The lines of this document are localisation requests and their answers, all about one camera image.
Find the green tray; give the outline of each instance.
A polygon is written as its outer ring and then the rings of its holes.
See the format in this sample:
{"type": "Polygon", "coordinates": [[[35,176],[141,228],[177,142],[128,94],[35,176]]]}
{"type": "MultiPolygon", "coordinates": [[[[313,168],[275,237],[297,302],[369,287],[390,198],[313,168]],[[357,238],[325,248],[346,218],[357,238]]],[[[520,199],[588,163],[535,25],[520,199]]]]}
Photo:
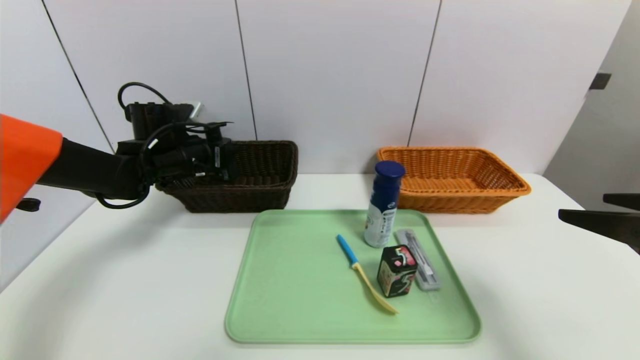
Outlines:
{"type": "MultiPolygon", "coordinates": [[[[442,283],[378,305],[336,240],[342,234],[376,280],[381,249],[364,242],[361,210],[269,210],[253,222],[225,327],[241,343],[463,343],[480,318],[427,219],[399,210],[394,231],[415,231],[442,283]]],[[[389,246],[395,245],[396,239],[389,246]]]]}

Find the brown wicker basket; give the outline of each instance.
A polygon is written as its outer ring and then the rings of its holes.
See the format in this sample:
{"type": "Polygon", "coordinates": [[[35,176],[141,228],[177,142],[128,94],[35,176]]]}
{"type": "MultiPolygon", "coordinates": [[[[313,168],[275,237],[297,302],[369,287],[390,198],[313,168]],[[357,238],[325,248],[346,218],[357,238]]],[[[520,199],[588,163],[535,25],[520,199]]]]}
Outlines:
{"type": "Polygon", "coordinates": [[[398,206],[425,213],[491,213],[531,192],[502,160],[476,147],[384,147],[406,168],[398,206]]]}
{"type": "Polygon", "coordinates": [[[202,176],[191,188],[159,186],[192,213],[259,213],[284,209],[298,175],[298,146],[290,141],[234,142],[239,176],[232,183],[202,176]]]}

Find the panel seam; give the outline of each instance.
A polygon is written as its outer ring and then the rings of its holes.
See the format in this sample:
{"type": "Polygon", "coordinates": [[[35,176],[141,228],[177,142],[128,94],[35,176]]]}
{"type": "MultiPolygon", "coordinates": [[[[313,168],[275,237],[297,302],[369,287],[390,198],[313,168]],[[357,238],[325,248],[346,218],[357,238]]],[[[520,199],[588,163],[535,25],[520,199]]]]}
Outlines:
{"type": "Polygon", "coordinates": [[[258,140],[258,128],[255,125],[255,113],[253,112],[253,98],[251,96],[251,85],[249,84],[249,69],[246,66],[246,54],[244,52],[244,40],[242,36],[242,26],[240,25],[240,11],[238,10],[238,0],[234,0],[236,3],[236,17],[238,20],[238,32],[240,33],[240,47],[242,48],[242,59],[244,61],[244,75],[246,76],[246,88],[249,91],[249,106],[251,107],[251,118],[253,119],[253,133],[256,141],[258,140]]]}
{"type": "Polygon", "coordinates": [[[415,110],[413,111],[413,120],[411,122],[411,129],[409,130],[409,140],[406,145],[411,143],[411,135],[413,134],[413,126],[415,125],[415,118],[418,115],[418,107],[420,106],[420,96],[422,95],[422,87],[424,86],[424,79],[427,76],[427,68],[429,67],[429,59],[431,59],[431,51],[433,50],[433,41],[436,38],[436,29],[438,28],[438,20],[440,19],[440,9],[442,9],[442,0],[438,4],[438,12],[436,13],[436,22],[433,24],[433,33],[431,34],[431,43],[429,44],[429,52],[427,53],[427,61],[424,64],[424,72],[422,73],[422,82],[420,83],[420,90],[418,91],[418,100],[415,103],[415,110]]]}
{"type": "Polygon", "coordinates": [[[56,34],[56,38],[58,38],[58,43],[60,43],[60,47],[62,48],[62,52],[65,54],[65,57],[67,58],[67,63],[69,64],[69,67],[71,68],[71,71],[74,73],[74,76],[76,77],[76,81],[78,83],[78,86],[80,87],[80,91],[82,91],[82,94],[84,95],[84,99],[86,100],[87,105],[89,105],[89,109],[91,109],[91,113],[93,114],[93,117],[95,118],[95,121],[98,123],[98,126],[100,127],[100,131],[102,131],[102,135],[104,136],[104,139],[107,140],[107,144],[109,145],[109,148],[111,148],[111,152],[115,153],[115,150],[113,149],[113,146],[111,145],[111,142],[109,141],[109,137],[107,136],[107,133],[104,131],[104,128],[102,127],[102,124],[100,123],[100,120],[98,119],[98,115],[95,113],[95,110],[93,109],[93,105],[91,105],[91,101],[89,101],[89,97],[86,95],[84,87],[82,86],[82,83],[80,82],[80,78],[78,77],[78,75],[76,73],[76,70],[74,69],[73,64],[71,64],[71,59],[69,58],[69,55],[67,54],[67,50],[65,49],[65,46],[62,44],[62,39],[60,39],[60,35],[58,34],[58,30],[56,29],[56,26],[53,24],[53,19],[51,19],[51,14],[49,14],[49,9],[47,8],[47,4],[45,4],[44,0],[40,0],[40,2],[42,2],[42,6],[44,6],[44,11],[47,13],[47,17],[49,18],[49,22],[51,23],[51,27],[53,28],[54,34],[56,34]]]}

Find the black box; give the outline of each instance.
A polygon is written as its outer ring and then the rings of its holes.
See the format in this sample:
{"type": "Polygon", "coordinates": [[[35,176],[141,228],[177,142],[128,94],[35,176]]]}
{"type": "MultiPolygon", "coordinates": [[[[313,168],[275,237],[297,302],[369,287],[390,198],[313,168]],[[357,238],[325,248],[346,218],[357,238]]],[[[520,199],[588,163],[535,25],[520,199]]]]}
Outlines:
{"type": "Polygon", "coordinates": [[[378,268],[378,284],[386,297],[406,295],[418,269],[411,250],[405,245],[385,247],[378,268]]]}

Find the table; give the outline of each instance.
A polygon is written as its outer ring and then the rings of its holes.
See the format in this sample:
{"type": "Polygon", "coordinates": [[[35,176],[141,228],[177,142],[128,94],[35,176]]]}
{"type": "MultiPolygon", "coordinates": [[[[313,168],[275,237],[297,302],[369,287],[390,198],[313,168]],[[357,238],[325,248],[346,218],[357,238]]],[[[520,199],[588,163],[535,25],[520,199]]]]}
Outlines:
{"type": "MultiPolygon", "coordinates": [[[[94,204],[0,293],[0,359],[640,359],[640,257],[562,223],[541,176],[490,215],[428,215],[483,321],[464,345],[243,345],[223,319],[255,214],[152,192],[94,204]]],[[[299,175],[290,209],[365,208],[368,175],[299,175]]]]}

